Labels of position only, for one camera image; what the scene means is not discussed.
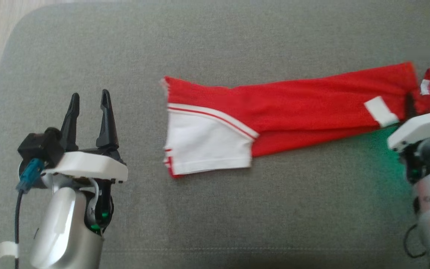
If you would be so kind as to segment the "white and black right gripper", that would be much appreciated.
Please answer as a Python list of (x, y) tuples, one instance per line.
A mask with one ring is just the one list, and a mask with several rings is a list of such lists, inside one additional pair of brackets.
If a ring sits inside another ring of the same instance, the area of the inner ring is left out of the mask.
[(405, 98), (405, 119), (387, 139), (389, 150), (399, 155), (409, 183), (417, 183), (430, 174), (430, 114), (416, 116), (415, 99)]

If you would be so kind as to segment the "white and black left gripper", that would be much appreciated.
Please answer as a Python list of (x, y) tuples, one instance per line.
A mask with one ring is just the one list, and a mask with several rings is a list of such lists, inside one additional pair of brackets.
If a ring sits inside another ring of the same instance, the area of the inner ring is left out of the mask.
[[(114, 213), (111, 187), (128, 180), (128, 168), (107, 155), (77, 151), (77, 118), (80, 97), (73, 93), (61, 127), (60, 144), (65, 153), (54, 168), (43, 171), (43, 184), (55, 193), (61, 188), (73, 189), (86, 198), (86, 226), (97, 234), (103, 234)], [(97, 138), (97, 148), (119, 148), (112, 101), (108, 90), (102, 90), (100, 108), (103, 113)]]

